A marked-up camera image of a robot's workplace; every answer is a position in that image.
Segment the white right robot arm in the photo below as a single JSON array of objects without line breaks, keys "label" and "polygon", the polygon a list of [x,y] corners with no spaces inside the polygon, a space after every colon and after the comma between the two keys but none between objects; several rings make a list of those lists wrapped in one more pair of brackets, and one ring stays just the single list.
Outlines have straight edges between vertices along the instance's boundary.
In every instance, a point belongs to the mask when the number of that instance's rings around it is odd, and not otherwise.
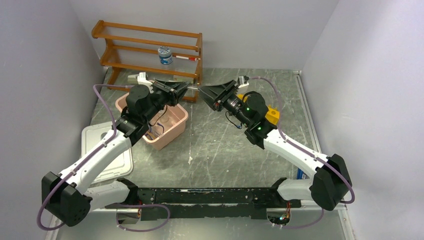
[{"label": "white right robot arm", "polygon": [[221,85],[200,86],[198,91],[212,110],[226,110],[234,116],[245,128],[250,143],[283,157],[307,175],[307,179],[277,183],[269,197],[275,207],[290,200],[307,200],[332,211],[345,203],[346,194],[354,195],[346,163],[340,155],[327,156],[295,141],[283,133],[278,119],[267,119],[271,109],[260,93],[248,91],[239,97],[239,88],[240,84],[231,80]]}]

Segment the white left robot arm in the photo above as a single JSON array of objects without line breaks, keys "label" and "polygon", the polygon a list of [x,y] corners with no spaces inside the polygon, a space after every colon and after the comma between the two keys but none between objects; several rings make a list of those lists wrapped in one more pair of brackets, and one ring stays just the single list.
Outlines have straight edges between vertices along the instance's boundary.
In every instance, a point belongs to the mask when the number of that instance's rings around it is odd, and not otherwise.
[{"label": "white left robot arm", "polygon": [[80,223],[88,213],[108,205],[135,207],[139,203],[138,187],[125,178],[100,187],[90,187],[95,178],[119,155],[135,145],[149,130],[150,121],[165,107],[180,103],[189,82],[146,81],[129,85],[118,119],[90,151],[59,174],[48,172],[41,180],[42,205],[36,223],[45,231],[54,230],[42,224],[44,210],[69,227]]}]

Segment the small glass jar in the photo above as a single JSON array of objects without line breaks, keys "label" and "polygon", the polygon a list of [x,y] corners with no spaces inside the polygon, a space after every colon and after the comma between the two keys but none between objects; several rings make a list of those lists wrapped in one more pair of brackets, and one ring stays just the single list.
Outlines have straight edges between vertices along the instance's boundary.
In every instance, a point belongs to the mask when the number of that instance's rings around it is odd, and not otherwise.
[{"label": "small glass jar", "polygon": [[158,123],[160,123],[161,125],[165,125],[169,123],[170,119],[170,112],[166,111],[163,113],[163,116],[158,119]]}]

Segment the blue safety glasses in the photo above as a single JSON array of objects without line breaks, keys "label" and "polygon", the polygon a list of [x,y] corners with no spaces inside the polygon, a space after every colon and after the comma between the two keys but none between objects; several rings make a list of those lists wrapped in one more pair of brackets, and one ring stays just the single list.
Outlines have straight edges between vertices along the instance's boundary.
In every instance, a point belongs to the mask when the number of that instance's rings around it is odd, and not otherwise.
[{"label": "blue safety glasses", "polygon": [[149,125],[148,131],[145,133],[145,136],[150,140],[154,140],[165,133],[165,127],[159,122],[155,125]]}]

